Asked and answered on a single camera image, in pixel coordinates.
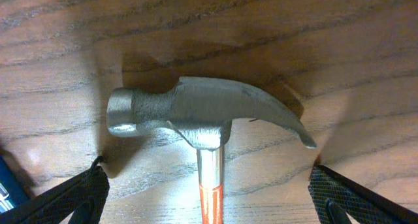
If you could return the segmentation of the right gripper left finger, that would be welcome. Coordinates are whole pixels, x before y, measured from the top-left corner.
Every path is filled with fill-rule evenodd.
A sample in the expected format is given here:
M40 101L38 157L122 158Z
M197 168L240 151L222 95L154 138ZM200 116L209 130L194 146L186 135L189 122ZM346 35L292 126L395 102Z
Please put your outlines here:
M1 214L1 223L100 222L110 185L98 156L90 168L44 192L38 197Z

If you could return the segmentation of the small claw hammer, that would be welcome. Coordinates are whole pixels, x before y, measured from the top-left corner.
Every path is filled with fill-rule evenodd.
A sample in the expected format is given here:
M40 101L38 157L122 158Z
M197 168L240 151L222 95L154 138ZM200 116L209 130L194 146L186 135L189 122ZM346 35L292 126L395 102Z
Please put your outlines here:
M203 223L223 221L224 146L233 120L242 118L273 123L298 135L307 148L317 146L277 98L233 80L181 77L165 93L119 88L112 92L106 110L111 135L127 138L164 128L196 149Z

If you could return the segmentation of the precision screwdriver set case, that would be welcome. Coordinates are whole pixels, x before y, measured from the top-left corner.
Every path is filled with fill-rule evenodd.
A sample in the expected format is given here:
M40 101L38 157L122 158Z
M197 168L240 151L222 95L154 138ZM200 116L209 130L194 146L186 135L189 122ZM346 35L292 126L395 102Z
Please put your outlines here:
M1 213L14 209L30 200L22 186L1 157Z

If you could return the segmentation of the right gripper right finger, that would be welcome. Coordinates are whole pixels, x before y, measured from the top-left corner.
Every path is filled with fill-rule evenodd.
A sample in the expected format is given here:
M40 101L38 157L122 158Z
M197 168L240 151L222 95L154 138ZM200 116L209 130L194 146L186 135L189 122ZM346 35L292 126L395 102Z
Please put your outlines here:
M330 168L312 169L308 191L321 224L417 223L417 213L382 197Z

